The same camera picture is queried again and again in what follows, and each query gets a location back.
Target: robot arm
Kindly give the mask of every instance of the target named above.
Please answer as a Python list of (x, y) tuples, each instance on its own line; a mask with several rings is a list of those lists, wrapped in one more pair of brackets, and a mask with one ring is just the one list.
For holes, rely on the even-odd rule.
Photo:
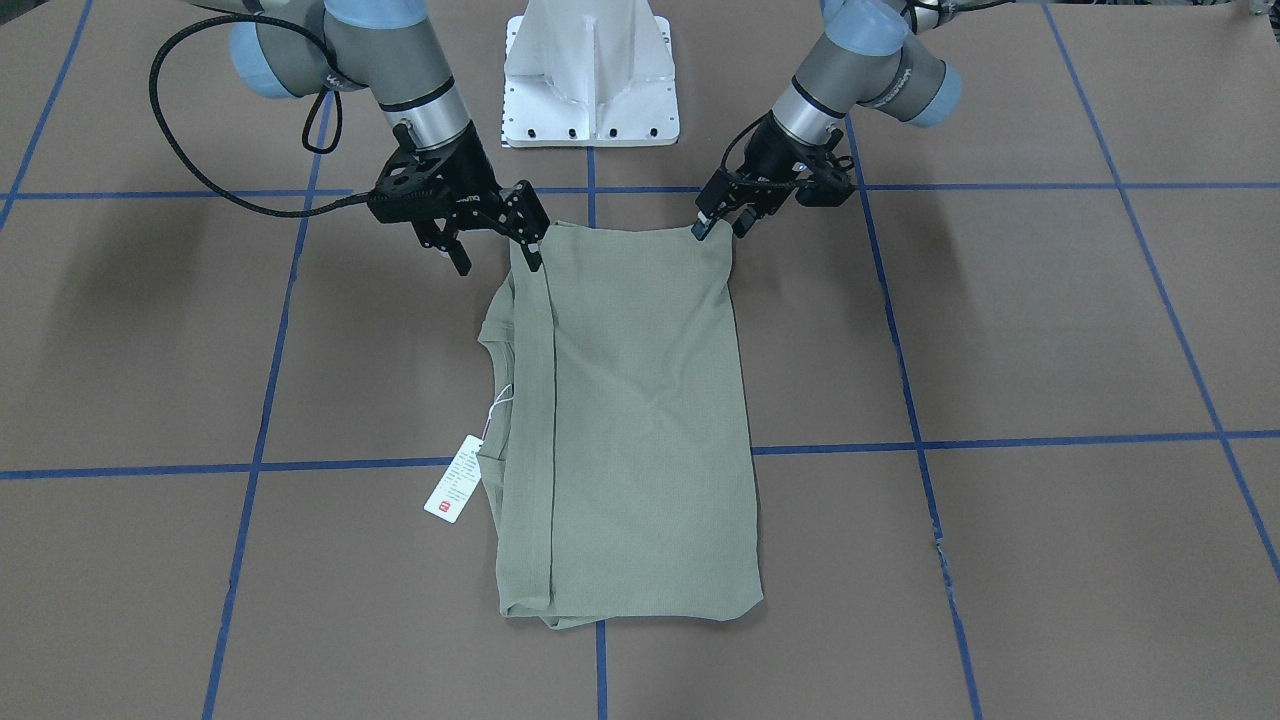
[[(215, 3), (221, 9), (242, 3)], [(292, 23), (321, 38), (262, 22), (237, 22), (232, 60), (268, 97), (303, 97), (370, 88), (397, 149), (367, 193), (383, 223), (411, 223), (419, 242), (448, 255), (460, 274), (471, 260), (460, 231), (492, 229), (515, 240), (531, 270), (549, 219), (532, 186), (504, 192), (494, 177), (422, 0), (291, 0), (243, 3), (256, 15)]]
[(745, 208), (733, 222), (733, 233), (742, 237), (792, 191), (805, 206), (845, 202), (854, 192), (852, 160), (833, 150), (844, 137), (840, 122), (854, 105), (920, 127), (946, 119), (960, 99), (960, 76), (913, 32), (937, 27), (956, 12), (956, 5), (913, 0), (823, 3), (826, 32), (769, 113), (737, 138), (754, 128), (744, 163), (733, 172), (722, 163), (698, 195), (694, 237), (707, 237), (719, 219)]

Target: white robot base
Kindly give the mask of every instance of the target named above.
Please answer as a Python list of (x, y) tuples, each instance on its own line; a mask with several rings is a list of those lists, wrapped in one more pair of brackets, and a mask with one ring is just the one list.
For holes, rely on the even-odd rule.
[(506, 40), (503, 146), (639, 147), (680, 137), (671, 23), (648, 0), (530, 0)]

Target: black cable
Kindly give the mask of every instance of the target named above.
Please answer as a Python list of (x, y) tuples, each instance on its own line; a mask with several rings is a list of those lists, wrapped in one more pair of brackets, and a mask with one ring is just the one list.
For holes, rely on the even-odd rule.
[(940, 17), (943, 17), (947, 14), (988, 10), (991, 8), (996, 8), (997, 5), (1005, 5), (1015, 1), (1016, 0), (989, 0), (987, 3), (978, 3), (974, 5), (961, 5), (961, 4), (940, 5), (934, 3), (927, 3), (924, 0), (906, 0), (906, 4), (902, 6), (902, 12), (900, 14), (911, 23), (911, 35), (916, 35), (919, 32), (919, 20), (916, 19), (915, 13), (913, 10), (916, 9), (933, 10)]
[[(178, 159), (182, 160), (182, 164), (186, 165), (187, 169), (191, 170), (191, 174), (196, 176), (196, 179), (204, 183), (205, 187), (214, 191), (219, 196), (230, 200), (232, 202), (239, 205), (241, 208), (252, 210), (255, 213), (261, 213), (264, 215), (271, 215), (273, 218), (312, 218), (321, 213), (329, 213), (339, 208), (347, 208), (349, 205), (360, 205), (362, 202), (367, 202), (369, 193), (358, 192), (356, 195), (348, 195), (347, 197), (340, 197), (328, 205), (323, 205), (320, 208), (312, 208), (310, 210), (276, 210), (274, 208), (265, 208), (262, 205), (256, 205), (253, 202), (250, 202), (248, 200), (244, 200), (243, 197), (234, 195), (227, 190), (223, 190), (218, 183), (209, 179), (209, 177), (205, 176), (205, 173), (200, 172), (200, 168), (197, 168), (196, 164), (191, 161), (191, 158), (188, 158), (187, 154), (182, 150), (182, 146), (178, 143), (178, 140), (173, 136), (173, 131), (169, 129), (169, 123), (165, 122), (164, 119), (164, 111), (160, 110), (160, 94), (159, 94), (160, 68), (164, 65), (165, 58), (169, 56), (169, 53), (172, 53), (173, 49), (177, 47), (178, 44), (182, 42), (183, 40), (187, 40), (192, 35), (196, 35), (197, 32), (209, 29), (211, 27), (218, 27), (230, 23), (257, 23), (257, 24), (280, 27), (284, 29), (293, 31), (301, 35), (302, 37), (306, 37), (308, 41), (311, 41), (312, 45), (319, 47), (320, 53), (324, 54), (325, 61), (329, 63), (330, 68), (337, 68), (338, 65), (338, 59), (334, 56), (333, 50), (330, 50), (324, 44), (324, 40), (317, 37), (314, 32), (308, 31), (307, 28), (296, 23), (291, 23), (288, 20), (282, 20), (279, 18), (271, 18), (268, 15), (244, 15), (244, 14), (230, 13), (227, 15), (219, 15), (216, 18), (209, 18), (200, 20), (197, 23), (192, 23), (175, 32), (173, 37), (166, 40), (164, 45), (160, 46), (160, 50), (156, 51), (155, 60), (151, 63), (151, 73), (147, 77), (147, 94), (151, 97), (151, 111), (152, 114), (155, 114), (156, 124), (160, 126), (160, 132), (164, 133), (165, 140), (169, 142), (169, 147), (173, 149), (174, 154), (178, 155)], [(305, 135), (310, 135), (311, 123), (315, 119), (315, 114), (319, 111), (319, 106), (323, 99), (324, 94), (321, 92), (320, 97), (316, 99), (316, 104), (312, 105), (311, 108), (311, 114), (307, 117), (307, 126), (306, 129), (303, 131)], [(334, 92), (334, 100), (337, 101), (337, 99), (338, 94)], [(339, 129), (334, 136), (334, 141), (330, 143), (328, 149), (323, 150), (316, 149), (312, 150), (312, 152), (321, 152), (321, 154), (330, 152), (337, 146), (338, 136), (340, 135), (340, 128), (342, 128), (342, 115), (340, 115), (342, 105), (339, 104), (338, 108), (339, 108), (339, 117), (338, 117)], [(303, 145), (307, 146), (308, 150), (312, 147), (310, 140), (307, 140), (306, 137), (303, 140)]]
[[(337, 114), (338, 124), (333, 131), (333, 140), (326, 147), (316, 147), (311, 145), (311, 124), (316, 122), (316, 114), (320, 111), (320, 106), (324, 105), (324, 99), (329, 92), (333, 92), (333, 106)], [(342, 94), (330, 91), (328, 87), (316, 94), (316, 101), (311, 104), (311, 110), (307, 113), (307, 122), (302, 123), (302, 147), (315, 152), (316, 155), (328, 155), (338, 149), (338, 141), (342, 140)]]
[(764, 119), (768, 118), (768, 117), (769, 117), (769, 114), (765, 113), (765, 114), (760, 115), (759, 118), (755, 118), (754, 120), (751, 120), (751, 124), (749, 124), (745, 128), (742, 128), (742, 132), (737, 133), (737, 136), (733, 140), (730, 141), (728, 147), (724, 149), (724, 154), (721, 155), (721, 168), (719, 169), (724, 170), (726, 174), (733, 177), (733, 182), (736, 184), (741, 184), (741, 186), (745, 186), (745, 187), (759, 187), (759, 188), (764, 188), (764, 190), (797, 190), (797, 188), (801, 188), (801, 187), (804, 187), (804, 182), (801, 182), (801, 181), (787, 181), (787, 182), (758, 181), (758, 179), (748, 178), (745, 176), (740, 176), (739, 173), (731, 173), (728, 170), (728, 156), (730, 156), (730, 152), (732, 152), (733, 149), (737, 147), (739, 142), (742, 142), (742, 138), (746, 137), (746, 133), (749, 133), (753, 129), (755, 129), (756, 127), (759, 127), (760, 123), (763, 123)]

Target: light blue joint cover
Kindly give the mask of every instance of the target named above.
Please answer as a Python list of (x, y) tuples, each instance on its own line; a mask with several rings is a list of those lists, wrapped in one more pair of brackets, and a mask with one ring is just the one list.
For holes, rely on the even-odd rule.
[(266, 61), (262, 54), (262, 44), (257, 40), (257, 23), (236, 23), (232, 26), (232, 36), (228, 42), (232, 53), (232, 64), (236, 65), (236, 74), (244, 81), (244, 85), (262, 97), (294, 97), (280, 78), (275, 77), (275, 70)]
[(906, 20), (881, 0), (846, 0), (838, 8), (832, 3), (823, 6), (823, 18), (827, 37), (859, 55), (892, 55), (911, 33)]
[(426, 19), (426, 0), (324, 0), (324, 9), (366, 29), (399, 29)]
[(845, 0), (822, 0), (822, 22), (829, 23), (844, 6)]
[(946, 72), (942, 76), (942, 85), (938, 87), (938, 94), (933, 96), (933, 100), (929, 100), (929, 104), (920, 110), (919, 115), (908, 120), (909, 124), (922, 128), (933, 127), (950, 118), (951, 111), (960, 102), (964, 81), (960, 79), (960, 73), (955, 68), (946, 63), (943, 65), (946, 67)]

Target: grid line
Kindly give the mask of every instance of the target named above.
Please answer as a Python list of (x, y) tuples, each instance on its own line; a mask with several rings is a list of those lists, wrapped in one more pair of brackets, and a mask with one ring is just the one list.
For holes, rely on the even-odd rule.
[[(595, 147), (586, 147), (586, 227), (595, 227)], [(609, 653), (605, 621), (595, 621), (595, 719), (609, 720)]]
[(9, 186), (9, 192), (5, 193), (4, 206), (0, 208), (0, 229), (4, 229), (5, 223), (9, 220), (9, 213), (13, 210), (13, 204), (18, 199), (18, 188), (22, 187), (22, 181), (27, 177), (27, 168), (31, 167), (31, 159), (36, 155), (36, 146), (40, 145), (40, 136), (44, 135), (45, 124), (49, 122), (49, 115), (54, 111), (54, 102), (58, 101), (58, 94), (63, 90), (63, 82), (67, 81), (67, 73), (72, 69), (72, 60), (76, 58), (76, 50), (79, 49), (79, 40), (84, 33), (84, 26), (88, 23), (88, 12), (92, 8), (93, 0), (84, 0), (84, 8), (81, 10), (79, 19), (76, 22), (76, 32), (72, 33), (72, 42), (67, 46), (67, 55), (63, 58), (63, 65), (58, 69), (58, 77), (54, 79), (54, 87), (49, 91), (49, 99), (45, 100), (45, 108), (40, 111), (40, 119), (36, 120), (36, 129), (32, 131), (31, 140), (27, 141), (27, 150), (22, 154), (22, 163), (18, 165), (18, 174), (13, 177), (13, 184)]
[[(1069, 190), (1069, 191), (1112, 191), (1124, 190), (1280, 190), (1280, 182), (941, 182), (941, 183), (868, 183), (868, 192), (946, 192), (946, 191), (1027, 191), (1027, 190)], [(692, 195), (700, 192), (698, 186), (685, 184), (637, 184), (637, 186), (552, 186), (539, 187), (539, 195)], [(236, 190), (244, 197), (305, 197), (307, 188), (266, 188)], [(312, 197), (344, 197), (355, 190), (349, 187), (316, 188)], [(14, 192), (14, 200), (165, 200), (165, 199), (214, 199), (219, 197), (209, 190), (123, 190), (123, 191), (82, 191), (82, 192)]]
[[(1266, 430), (1226, 430), (1230, 439), (1280, 439), (1280, 428)], [(1071, 447), (1094, 445), (1147, 445), (1175, 442), (1217, 441), (1216, 432), (1192, 433), (1152, 433), (1115, 436), (1060, 436), (1060, 437), (1009, 437), (1009, 438), (969, 438), (924, 441), (924, 448), (931, 451), (978, 450), (993, 447)], [(905, 442), (854, 442), (829, 445), (762, 445), (751, 447), (751, 455), (855, 455), (872, 452), (906, 452), (915, 450), (915, 443)], [(369, 470), (379, 468), (435, 468), (448, 465), (451, 456), (424, 457), (358, 457), (349, 460), (285, 460), (264, 461), (257, 465), (260, 473), (294, 473), (305, 470)], [(116, 465), (100, 468), (40, 468), (27, 470), (0, 470), (0, 482), (5, 480), (54, 480), (122, 478), (132, 475), (198, 475), (218, 473), (247, 473), (252, 462), (211, 462), (191, 465)]]
[(1230, 465), (1231, 474), (1235, 477), (1235, 484), (1240, 491), (1240, 496), (1244, 498), (1249, 516), (1253, 519), (1253, 528), (1257, 530), (1258, 539), (1262, 542), (1267, 559), (1271, 561), (1271, 570), (1275, 573), (1276, 580), (1280, 580), (1280, 557), (1276, 556), (1276, 548), (1271, 543), (1271, 536), (1267, 533), (1266, 524), (1262, 521), (1262, 514), (1258, 511), (1257, 502), (1253, 501), (1253, 492), (1249, 491), (1249, 483), (1245, 480), (1243, 470), (1240, 470), (1240, 464), (1235, 457), (1235, 451), (1231, 450), (1231, 441), (1226, 434), (1226, 429), (1222, 427), (1222, 419), (1219, 416), (1217, 407), (1213, 405), (1213, 398), (1210, 396), (1208, 384), (1204, 382), (1199, 364), (1196, 363), (1196, 355), (1192, 352), (1190, 341), (1188, 341), (1187, 333), (1183, 332), (1183, 324), (1178, 319), (1178, 313), (1174, 310), (1174, 301), (1169, 296), (1169, 290), (1165, 287), (1165, 281), (1160, 275), (1160, 269), (1156, 266), (1156, 256), (1151, 251), (1151, 245), (1147, 242), (1147, 234), (1143, 232), (1142, 223), (1138, 222), (1138, 214), (1129, 199), (1129, 191), (1120, 179), (1120, 170), (1116, 167), (1115, 158), (1111, 155), (1111, 149), (1107, 146), (1107, 140), (1102, 135), (1102, 126), (1098, 124), (1098, 118), (1093, 113), (1093, 106), (1089, 104), (1089, 99), (1084, 92), (1084, 85), (1080, 82), (1080, 76), (1075, 72), (1075, 64), (1071, 61), (1071, 54), (1066, 47), (1066, 41), (1062, 40), (1062, 33), (1059, 32), (1057, 23), (1053, 22), (1053, 13), (1050, 12), (1048, 5), (1042, 5), (1041, 9), (1044, 12), (1044, 19), (1048, 22), (1050, 31), (1053, 33), (1053, 40), (1057, 42), (1057, 49), (1062, 55), (1062, 61), (1066, 64), (1068, 73), (1071, 76), (1071, 82), (1075, 85), (1075, 92), (1079, 95), (1080, 102), (1084, 105), (1084, 113), (1088, 115), (1089, 124), (1093, 127), (1093, 135), (1097, 136), (1102, 156), (1107, 161), (1107, 168), (1111, 169), (1111, 177), (1115, 179), (1115, 187), (1120, 193), (1120, 200), (1124, 201), (1124, 209), (1129, 215), (1129, 223), (1133, 225), (1133, 232), (1138, 237), (1138, 245), (1142, 247), (1142, 255), (1147, 261), (1147, 269), (1151, 270), (1151, 278), (1156, 283), (1160, 300), (1165, 305), (1169, 322), (1174, 327), (1174, 333), (1178, 336), (1178, 342), (1183, 348), (1183, 355), (1187, 357), (1187, 365), (1192, 370), (1192, 377), (1196, 379), (1196, 387), (1199, 389), (1201, 398), (1204, 401), (1204, 409), (1208, 411), (1210, 420), (1212, 420), (1213, 429), (1216, 430), (1219, 442), (1222, 446), (1222, 452), (1226, 455), (1228, 465)]
[[(324, 113), (320, 118), (319, 136), (323, 138), (329, 127), (329, 111), (333, 97), (326, 97)], [(307, 181), (307, 195), (302, 201), (303, 210), (310, 210), (315, 196), (316, 182), (320, 178), (320, 160), (323, 155), (316, 154), (311, 159), (311, 177)], [(310, 218), (298, 222), (298, 234), (293, 243), (293, 260), (289, 264), (289, 279), (284, 286), (284, 302), (280, 307), (280, 324), (275, 336), (275, 350), (271, 355), (271, 369), (268, 373), (266, 393), (262, 398), (262, 419), (257, 430), (257, 441), (253, 445), (253, 461), (250, 469), (248, 482), (244, 486), (244, 505), (241, 507), (239, 529), (236, 533), (236, 551), (232, 555), (232, 568), (227, 582), (227, 596), (223, 601), (221, 623), (218, 629), (218, 642), (214, 647), (214, 660), (209, 669), (209, 687), (205, 691), (205, 708), (202, 720), (212, 720), (214, 706), (218, 702), (218, 687), (221, 682), (223, 660), (227, 655), (227, 641), (230, 635), (232, 615), (236, 611), (236, 594), (239, 589), (239, 574), (244, 561), (244, 547), (248, 542), (250, 521), (253, 516), (253, 501), (257, 496), (257, 480), (261, 475), (262, 455), (266, 451), (266, 436), (271, 425), (271, 409), (275, 402), (275, 387), (280, 377), (280, 363), (284, 356), (284, 341), (289, 329), (289, 305), (293, 301), (293, 287), (298, 281), (298, 263), (302, 259), (302, 249), (306, 245), (307, 225)]]
[[(306, 197), (302, 190), (232, 190), (241, 197)], [(316, 190), (311, 197), (334, 197), (351, 195), (351, 190)], [(18, 200), (168, 200), (183, 197), (220, 197), (211, 190), (122, 190), (108, 192), (19, 192)]]
[(938, 566), (942, 570), (942, 585), (947, 596), (947, 607), (951, 610), (951, 625), (956, 635), (956, 647), (960, 652), (960, 665), (964, 669), (965, 687), (969, 692), (969, 708), (974, 720), (982, 720), (982, 697), (978, 692), (978, 679), (973, 670), (973, 659), (969, 655), (969, 638), (965, 633), (964, 620), (960, 618), (960, 607), (956, 602), (955, 580), (951, 575), (951, 564), (942, 550), (942, 518), (938, 514), (937, 498), (933, 495), (933, 478), (929, 474), (929, 459), (925, 454), (924, 438), (920, 434), (920, 420), (915, 411), (915, 400), (911, 396), (911, 378), (906, 370), (906, 356), (902, 354), (902, 340), (897, 332), (897, 318), (893, 315), (893, 296), (890, 292), (888, 277), (884, 274), (884, 258), (881, 254), (879, 237), (876, 232), (876, 218), (872, 214), (872, 199), (867, 191), (863, 177), (863, 161), (858, 154), (858, 138), (854, 133), (854, 123), (845, 115), (845, 132), (849, 137), (849, 150), (854, 159), (854, 172), (858, 178), (858, 195), (863, 205), (863, 219), (867, 223), (867, 236), (870, 241), (872, 259), (876, 263), (876, 279), (881, 286), (881, 296), (884, 300), (884, 320), (888, 324), (890, 340), (893, 342), (893, 352), (897, 355), (897, 368), (902, 380), (902, 400), (906, 404), (906, 419), (911, 425), (911, 442), (915, 451), (915, 462), (920, 470), (920, 483), (924, 487), (924, 500), (929, 509), (929, 520), (933, 524), (933, 547), (938, 553)]

